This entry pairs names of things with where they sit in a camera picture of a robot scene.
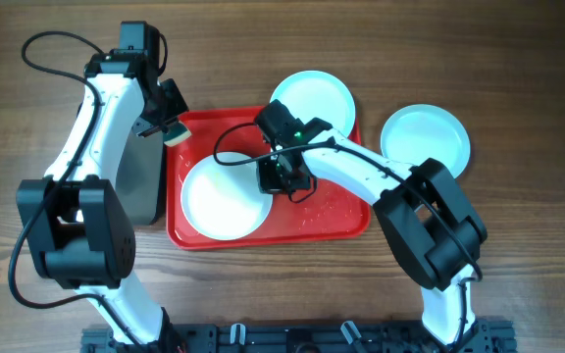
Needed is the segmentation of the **green and yellow sponge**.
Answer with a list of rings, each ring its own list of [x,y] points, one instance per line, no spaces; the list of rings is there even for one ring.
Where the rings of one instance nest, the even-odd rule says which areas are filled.
[[[176,146],[191,137],[191,132],[183,123],[175,123],[163,135],[163,142],[168,147]]]

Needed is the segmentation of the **white plate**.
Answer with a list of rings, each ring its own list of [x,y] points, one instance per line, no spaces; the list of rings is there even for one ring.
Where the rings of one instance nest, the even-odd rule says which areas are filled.
[[[219,152],[186,175],[180,205],[200,234],[221,241],[245,237],[267,219],[274,198],[260,191],[256,165],[238,152]]]

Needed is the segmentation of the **pale green plate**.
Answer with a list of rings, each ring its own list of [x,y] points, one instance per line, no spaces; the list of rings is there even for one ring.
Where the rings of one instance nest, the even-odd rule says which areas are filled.
[[[382,154],[391,160],[421,165],[428,158],[442,162],[454,177],[467,168],[471,142],[462,123],[450,112],[429,104],[399,109],[385,122]]]

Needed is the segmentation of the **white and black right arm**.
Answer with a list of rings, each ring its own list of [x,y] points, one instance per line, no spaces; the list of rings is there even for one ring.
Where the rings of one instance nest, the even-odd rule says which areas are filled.
[[[483,278],[477,261],[487,230],[441,162],[391,161],[339,131],[266,132],[266,161],[278,172],[330,181],[371,205],[396,262],[423,293],[422,323],[452,351],[474,325],[470,285]]]

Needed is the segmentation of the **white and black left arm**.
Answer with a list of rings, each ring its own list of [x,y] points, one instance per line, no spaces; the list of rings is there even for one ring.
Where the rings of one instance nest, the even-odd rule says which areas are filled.
[[[168,314],[133,270],[134,226],[154,220],[163,171],[162,133],[186,111],[176,84],[148,49],[95,54],[85,96],[59,156],[16,196],[37,273],[88,300],[117,342],[134,352],[183,348]]]

